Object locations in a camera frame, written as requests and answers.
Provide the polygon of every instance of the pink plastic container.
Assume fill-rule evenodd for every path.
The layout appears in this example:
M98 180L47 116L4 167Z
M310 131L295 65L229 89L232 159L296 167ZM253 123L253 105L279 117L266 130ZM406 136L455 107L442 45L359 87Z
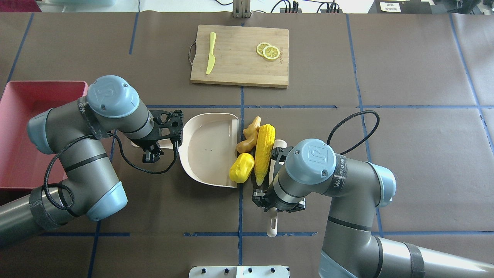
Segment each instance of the pink plastic container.
M29 120L86 95L84 81L11 81L0 99L0 190L32 190L43 183L54 155L39 152L27 133ZM65 179L57 161L50 183Z

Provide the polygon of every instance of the light blue joint cap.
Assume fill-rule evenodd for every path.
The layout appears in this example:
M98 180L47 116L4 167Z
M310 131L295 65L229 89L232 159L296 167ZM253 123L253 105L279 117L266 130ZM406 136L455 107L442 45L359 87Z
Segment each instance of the light blue joint cap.
M319 263L319 276L321 278L357 278L322 250L321 261Z
M127 205L127 196L122 182L117 183L86 213L91 221L100 221L118 212Z
M36 148L44 154L54 153L48 144L48 138L46 138L46 119L52 109L53 108L31 118L28 122L29 140L31 140Z
M139 106L139 95L125 79L102 76L89 86L87 102L96 113L107 118L123 118Z
M381 185L381 201L377 205L378 207L385 207L389 205L396 193L396 179L395 175L388 169L379 165L372 164L367 161L377 175L379 183Z
M319 139L305 139L288 154L285 169L292 179L316 185L329 179L336 167L333 149Z

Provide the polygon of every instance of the wooden cutting board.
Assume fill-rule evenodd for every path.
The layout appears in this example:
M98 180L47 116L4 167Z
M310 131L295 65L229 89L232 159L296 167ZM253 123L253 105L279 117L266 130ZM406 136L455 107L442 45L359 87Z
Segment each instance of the wooden cutting board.
M216 62L206 74L209 34L216 33ZM259 43L267 42L280 49L274 61L257 54ZM288 87L288 29L199 25L197 49L192 65L192 83Z

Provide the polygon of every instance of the knife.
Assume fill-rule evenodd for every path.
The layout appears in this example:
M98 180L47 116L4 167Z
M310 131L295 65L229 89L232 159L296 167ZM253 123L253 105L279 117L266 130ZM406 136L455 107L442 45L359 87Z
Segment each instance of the knife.
M213 70L213 67L214 67L214 62L216 61L216 58L213 55L215 42L216 42L216 33L211 32L209 34L209 59L207 60L206 74L211 73L211 71Z

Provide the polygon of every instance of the gray robotic arm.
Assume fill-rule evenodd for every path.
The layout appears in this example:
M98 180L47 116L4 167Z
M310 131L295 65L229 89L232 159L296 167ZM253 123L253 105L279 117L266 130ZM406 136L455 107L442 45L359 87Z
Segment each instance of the gray robotic arm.
M143 162L153 163L163 154L158 140L170 138L175 150L181 144L182 119L180 110L148 110L134 88L117 76L98 78L87 96L32 118L29 138L42 153L60 155L68 178L0 207L0 247L81 215L98 221L121 210L127 197L99 139L118 129L143 148ZM170 135L161 136L162 128L169 128Z
M319 274L328 278L492 278L494 265L371 235L375 208L391 202L396 181L388 169L335 154L306 139L286 155L256 205L293 212L311 192L333 197Z

